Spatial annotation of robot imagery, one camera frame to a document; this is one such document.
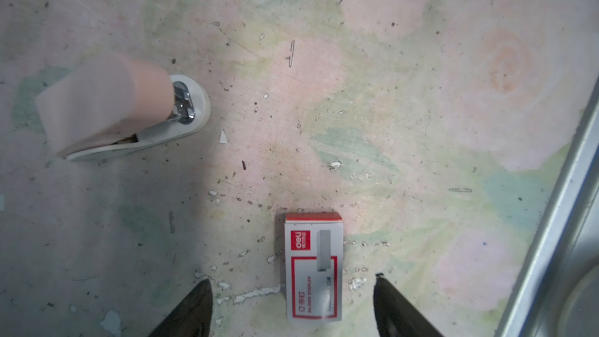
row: stapler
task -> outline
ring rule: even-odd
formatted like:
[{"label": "stapler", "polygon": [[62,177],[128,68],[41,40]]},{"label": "stapler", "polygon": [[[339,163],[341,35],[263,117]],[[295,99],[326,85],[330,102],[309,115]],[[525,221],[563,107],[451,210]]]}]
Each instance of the stapler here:
[{"label": "stapler", "polygon": [[202,86],[155,64],[107,52],[35,99],[53,151],[70,161],[99,160],[188,136],[206,125]]}]

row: staple image on box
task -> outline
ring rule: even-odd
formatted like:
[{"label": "staple image on box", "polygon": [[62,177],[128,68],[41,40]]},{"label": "staple image on box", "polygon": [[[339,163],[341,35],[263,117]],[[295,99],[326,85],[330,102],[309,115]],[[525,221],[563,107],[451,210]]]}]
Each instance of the staple image on box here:
[{"label": "staple image on box", "polygon": [[285,216],[287,318],[341,320],[343,221],[336,212]]}]

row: red and white box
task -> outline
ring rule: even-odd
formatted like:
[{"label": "red and white box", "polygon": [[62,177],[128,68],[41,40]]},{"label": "red and white box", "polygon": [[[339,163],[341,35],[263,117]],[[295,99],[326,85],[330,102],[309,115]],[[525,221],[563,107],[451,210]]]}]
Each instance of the red and white box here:
[{"label": "red and white box", "polygon": [[339,213],[287,213],[285,268],[288,320],[341,320],[343,221]]}]

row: deli logo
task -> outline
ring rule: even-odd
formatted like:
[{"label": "deli logo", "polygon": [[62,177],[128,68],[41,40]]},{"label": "deli logo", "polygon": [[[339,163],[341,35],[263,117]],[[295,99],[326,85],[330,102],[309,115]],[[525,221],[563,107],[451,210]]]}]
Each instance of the deli logo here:
[{"label": "deli logo", "polygon": [[310,230],[291,231],[291,250],[310,250]]}]

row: peeling paint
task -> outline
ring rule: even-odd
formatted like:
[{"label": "peeling paint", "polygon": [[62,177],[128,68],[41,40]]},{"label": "peeling paint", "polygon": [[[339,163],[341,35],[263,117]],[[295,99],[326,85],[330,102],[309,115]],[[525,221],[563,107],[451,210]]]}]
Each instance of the peeling paint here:
[{"label": "peeling paint", "polygon": [[230,299],[231,299],[231,297],[217,298],[216,304],[220,306],[223,302],[230,300]]},{"label": "peeling paint", "polygon": [[228,144],[229,139],[226,137],[225,129],[221,129],[221,138],[219,139],[221,145]]},{"label": "peeling paint", "polygon": [[101,321],[100,326],[106,332],[110,333],[113,337],[120,337],[120,315],[115,311],[106,312],[104,320]]},{"label": "peeling paint", "polygon": [[366,280],[365,278],[352,278],[348,281],[349,291],[356,291],[357,289],[362,288],[367,281],[368,280]]},{"label": "peeling paint", "polygon": [[278,258],[278,257],[279,257],[279,255],[281,255],[282,253],[283,253],[283,249],[280,249],[279,251],[277,251],[277,253],[276,253],[276,254],[274,254],[273,256],[270,256],[270,257],[268,257],[268,258],[266,259],[266,261],[267,261],[268,263],[273,263],[273,262],[274,262],[274,260],[275,260],[276,258]]},{"label": "peeling paint", "polygon": [[285,285],[279,284],[277,286],[273,286],[272,288],[259,288],[256,290],[248,291],[247,293],[240,294],[235,296],[233,300],[234,305],[238,305],[239,303],[243,303],[246,299],[254,298],[254,297],[264,297],[270,294],[276,294],[281,291],[281,288],[284,288]]}]

